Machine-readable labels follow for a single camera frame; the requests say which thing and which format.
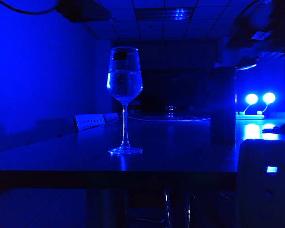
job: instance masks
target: table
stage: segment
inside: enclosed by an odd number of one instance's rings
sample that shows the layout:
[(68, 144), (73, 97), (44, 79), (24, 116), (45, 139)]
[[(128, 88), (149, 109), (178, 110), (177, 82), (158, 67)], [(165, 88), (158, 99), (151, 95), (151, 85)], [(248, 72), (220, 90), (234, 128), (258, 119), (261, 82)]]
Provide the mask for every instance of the table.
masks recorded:
[(240, 143), (285, 140), (284, 135), (261, 133), (283, 123), (237, 120), (237, 143), (226, 146), (209, 144), (209, 121), (129, 120), (130, 142), (142, 147), (143, 153), (117, 156), (107, 151), (121, 142), (121, 120), (117, 120), (0, 152), (0, 187), (234, 190)]

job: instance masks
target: glass base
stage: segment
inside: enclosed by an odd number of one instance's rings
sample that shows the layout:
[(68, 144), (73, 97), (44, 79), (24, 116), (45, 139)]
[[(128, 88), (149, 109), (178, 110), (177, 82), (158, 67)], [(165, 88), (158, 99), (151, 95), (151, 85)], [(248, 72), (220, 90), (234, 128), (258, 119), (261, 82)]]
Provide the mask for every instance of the glass base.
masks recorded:
[(109, 149), (111, 154), (135, 154), (142, 153), (143, 150), (141, 148), (134, 148), (131, 146), (119, 146), (116, 148)]

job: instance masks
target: ceiling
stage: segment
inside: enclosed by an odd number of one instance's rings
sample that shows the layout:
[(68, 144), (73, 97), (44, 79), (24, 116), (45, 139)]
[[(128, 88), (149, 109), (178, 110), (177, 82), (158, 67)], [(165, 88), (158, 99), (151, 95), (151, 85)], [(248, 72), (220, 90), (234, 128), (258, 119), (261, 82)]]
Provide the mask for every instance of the ceiling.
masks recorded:
[[(216, 39), (231, 32), (235, 18), (253, 0), (97, 0), (108, 8), (113, 22), (91, 21), (86, 24), (96, 39), (112, 40), (188, 40)], [(253, 13), (262, 0), (247, 10)], [(192, 7), (191, 19), (137, 21), (141, 8)]]

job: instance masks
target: glowing light bulb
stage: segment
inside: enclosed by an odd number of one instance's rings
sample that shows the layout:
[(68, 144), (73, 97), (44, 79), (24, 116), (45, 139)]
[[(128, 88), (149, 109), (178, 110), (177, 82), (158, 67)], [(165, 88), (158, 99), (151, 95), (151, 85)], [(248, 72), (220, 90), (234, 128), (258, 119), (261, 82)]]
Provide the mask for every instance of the glowing light bulb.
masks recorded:
[(246, 102), (247, 102), (249, 105), (254, 105), (257, 101), (258, 101), (258, 97), (257, 97), (257, 95), (255, 95), (255, 94), (248, 94), (248, 95), (246, 96)]
[(266, 93), (263, 96), (263, 101), (266, 103), (266, 105), (269, 105), (271, 103), (273, 103), (276, 99), (275, 94), (273, 93)]

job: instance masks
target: chair backrest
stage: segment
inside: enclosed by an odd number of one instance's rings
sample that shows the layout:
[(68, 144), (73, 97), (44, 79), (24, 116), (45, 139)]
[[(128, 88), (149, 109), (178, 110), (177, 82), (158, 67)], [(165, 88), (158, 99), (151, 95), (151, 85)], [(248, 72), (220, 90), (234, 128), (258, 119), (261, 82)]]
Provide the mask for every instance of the chair backrest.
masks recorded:
[(244, 141), (237, 174), (237, 227), (285, 228), (285, 141)]
[(105, 124), (104, 115), (102, 114), (82, 114), (75, 115), (75, 124), (78, 131), (83, 131), (92, 127)]
[(116, 119), (118, 119), (118, 114), (117, 113), (107, 113), (107, 114), (104, 114), (104, 121), (105, 122), (109, 122), (109, 121), (116, 120)]

